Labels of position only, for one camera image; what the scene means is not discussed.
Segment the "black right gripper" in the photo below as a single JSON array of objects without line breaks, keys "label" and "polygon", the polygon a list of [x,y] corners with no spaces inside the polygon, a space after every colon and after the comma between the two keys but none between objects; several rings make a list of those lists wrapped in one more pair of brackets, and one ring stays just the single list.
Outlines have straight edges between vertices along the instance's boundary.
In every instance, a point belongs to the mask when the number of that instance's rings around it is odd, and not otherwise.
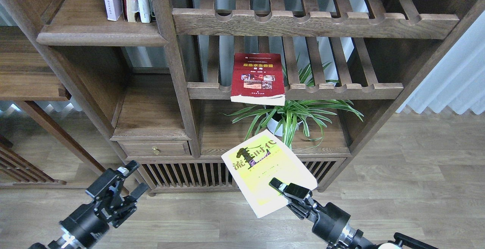
[{"label": "black right gripper", "polygon": [[330,246],[350,245],[350,214],[329,202],[322,206],[313,200],[310,189],[290,183],[286,185],[277,178],[272,178],[270,187],[280,192],[288,201],[288,208],[301,220],[314,223],[312,232]]}]

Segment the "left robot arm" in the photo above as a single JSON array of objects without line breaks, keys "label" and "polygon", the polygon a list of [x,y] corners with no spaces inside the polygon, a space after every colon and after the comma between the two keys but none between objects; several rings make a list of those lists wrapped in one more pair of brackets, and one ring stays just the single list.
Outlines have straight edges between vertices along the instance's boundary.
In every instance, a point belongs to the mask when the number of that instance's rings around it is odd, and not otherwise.
[{"label": "left robot arm", "polygon": [[140,166],[132,160],[117,170],[107,169],[86,193],[92,202],[82,204],[66,219],[60,221],[64,234],[48,244],[48,249],[91,249],[110,226],[118,228],[136,210],[137,199],[149,188],[141,183],[131,195],[121,197],[120,191],[125,179]]}]

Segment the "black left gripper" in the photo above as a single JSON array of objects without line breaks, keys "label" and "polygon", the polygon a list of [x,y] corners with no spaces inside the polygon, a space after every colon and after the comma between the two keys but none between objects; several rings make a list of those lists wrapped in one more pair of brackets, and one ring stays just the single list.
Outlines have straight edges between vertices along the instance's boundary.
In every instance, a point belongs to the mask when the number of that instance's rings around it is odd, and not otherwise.
[{"label": "black left gripper", "polygon": [[118,170],[107,169],[86,189],[92,197],[60,222],[64,234],[59,239],[61,249],[91,249],[108,232],[110,225],[119,227],[136,211],[137,200],[149,190],[142,182],[130,195],[121,197],[124,180],[140,164],[132,160]]}]

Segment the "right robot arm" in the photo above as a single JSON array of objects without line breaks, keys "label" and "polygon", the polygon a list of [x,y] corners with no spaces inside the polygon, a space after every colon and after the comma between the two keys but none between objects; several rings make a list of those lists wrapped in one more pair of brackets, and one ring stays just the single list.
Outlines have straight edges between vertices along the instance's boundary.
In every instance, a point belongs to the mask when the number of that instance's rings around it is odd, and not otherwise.
[{"label": "right robot arm", "polygon": [[417,239],[395,232],[395,241],[374,244],[359,229],[349,225],[350,214],[328,202],[322,206],[312,198],[308,188],[290,183],[286,185],[277,178],[272,178],[269,185],[289,200],[288,208],[300,219],[314,223],[312,232],[328,243],[328,249],[433,249],[433,246]]}]

